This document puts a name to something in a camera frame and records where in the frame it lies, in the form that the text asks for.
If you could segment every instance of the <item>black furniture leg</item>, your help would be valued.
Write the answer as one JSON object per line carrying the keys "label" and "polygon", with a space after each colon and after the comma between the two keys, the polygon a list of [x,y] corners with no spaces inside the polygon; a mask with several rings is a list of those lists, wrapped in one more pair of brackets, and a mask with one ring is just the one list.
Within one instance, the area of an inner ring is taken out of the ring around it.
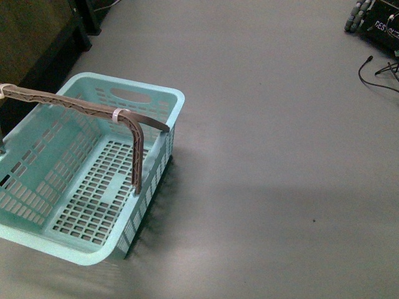
{"label": "black furniture leg", "polygon": [[72,36],[74,37],[76,46],[81,51],[88,51],[92,47],[89,37],[86,34],[85,28],[82,22],[78,23],[78,26],[74,29]]}
{"label": "black furniture leg", "polygon": [[100,23],[94,14],[94,10],[90,0],[78,0],[75,2],[76,7],[83,18],[83,23],[88,35],[97,36],[100,34]]}

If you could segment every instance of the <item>light blue plastic basket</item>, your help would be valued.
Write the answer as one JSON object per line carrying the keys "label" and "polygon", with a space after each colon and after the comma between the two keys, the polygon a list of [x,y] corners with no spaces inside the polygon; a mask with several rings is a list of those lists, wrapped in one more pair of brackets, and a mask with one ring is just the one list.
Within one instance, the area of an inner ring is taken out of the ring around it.
{"label": "light blue plastic basket", "polygon": [[79,265],[123,258],[171,155],[184,95],[92,73],[72,77],[57,94],[150,116],[170,132],[142,125],[142,190],[135,195],[125,126],[38,105],[4,139],[0,237]]}

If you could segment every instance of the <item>cable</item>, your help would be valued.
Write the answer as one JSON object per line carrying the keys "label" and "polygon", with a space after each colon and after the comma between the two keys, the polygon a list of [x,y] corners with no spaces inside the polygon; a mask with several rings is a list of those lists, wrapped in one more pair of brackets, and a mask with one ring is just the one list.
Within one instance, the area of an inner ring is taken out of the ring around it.
{"label": "cable", "polygon": [[397,76],[397,73],[393,70],[392,65],[388,62],[389,69],[391,70],[393,76],[395,79],[399,82],[399,77]]}
{"label": "cable", "polygon": [[397,90],[397,89],[395,89],[395,88],[392,88],[392,87],[389,87],[389,86],[385,86],[385,85],[380,85],[380,84],[371,83],[371,82],[366,81],[366,80],[363,79],[363,77],[362,77],[362,75],[360,74],[360,72],[362,71],[362,69],[364,68],[364,66],[365,66],[366,64],[368,64],[368,63],[369,63],[370,61],[372,61],[372,60],[373,60],[373,56],[369,56],[368,59],[365,61],[365,63],[362,64],[362,66],[359,68],[359,71],[357,72],[357,74],[358,74],[358,76],[359,76],[360,81],[362,81],[363,84],[369,84],[369,85],[376,86],[376,87],[382,87],[382,88],[390,89],[390,90],[393,90],[394,92],[398,92],[398,93],[399,93],[399,90]]}
{"label": "cable", "polygon": [[[399,69],[399,62],[397,62],[397,63],[395,63],[395,64],[391,64],[391,67],[392,68],[394,68],[394,67],[397,67],[397,69],[395,70],[395,73],[397,73],[398,72],[398,69]],[[382,69],[380,69],[380,70],[377,70],[375,73],[374,73],[374,75],[380,75],[381,73],[384,73],[384,72],[386,72],[387,70],[390,70],[390,67],[388,66],[388,67],[383,67]]]}
{"label": "cable", "polygon": [[112,6],[118,4],[120,1],[122,1],[122,0],[116,0],[114,3],[112,3],[112,4],[108,5],[108,6],[96,8],[96,9],[94,9],[94,11],[102,11],[103,9],[111,8]]}
{"label": "cable", "polygon": [[399,16],[399,12],[397,12],[396,14],[391,14],[391,15],[389,16],[388,20],[387,20],[387,23],[385,23],[385,31],[387,32],[387,34],[388,34],[390,37],[393,37],[394,39],[399,39],[399,37],[396,36],[396,35],[394,35],[394,34],[392,34],[392,33],[388,30],[388,23],[389,23],[389,22],[392,22],[392,21],[394,20],[394,18],[396,18],[397,16]]}

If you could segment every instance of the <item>wooden cabinet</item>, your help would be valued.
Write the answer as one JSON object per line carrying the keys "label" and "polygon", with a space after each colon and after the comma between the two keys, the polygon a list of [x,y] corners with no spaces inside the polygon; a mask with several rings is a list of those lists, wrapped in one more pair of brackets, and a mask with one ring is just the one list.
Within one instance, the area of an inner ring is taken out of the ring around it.
{"label": "wooden cabinet", "polygon": [[0,82],[34,88],[70,36],[82,50],[90,48],[74,4],[68,0],[0,0]]}

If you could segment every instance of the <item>white zip tie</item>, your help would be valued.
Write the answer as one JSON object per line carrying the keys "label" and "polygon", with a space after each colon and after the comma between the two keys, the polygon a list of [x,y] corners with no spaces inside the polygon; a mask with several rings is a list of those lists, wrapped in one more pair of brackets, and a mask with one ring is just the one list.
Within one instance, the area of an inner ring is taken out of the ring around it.
{"label": "white zip tie", "polygon": [[0,84],[0,100],[2,100],[3,98],[6,97],[6,96],[4,95],[4,91],[3,91],[2,89],[3,89],[4,87],[7,87],[7,86],[15,86],[15,87],[17,87],[16,85],[10,84],[10,83]]}
{"label": "white zip tie", "polygon": [[115,110],[113,111],[113,113],[112,113],[112,121],[113,121],[114,123],[119,123],[119,121],[118,121],[118,116],[119,116],[119,113],[120,113],[122,110],[125,110],[125,111],[130,112],[129,109],[124,109],[124,108],[117,108],[117,109],[115,109]]}

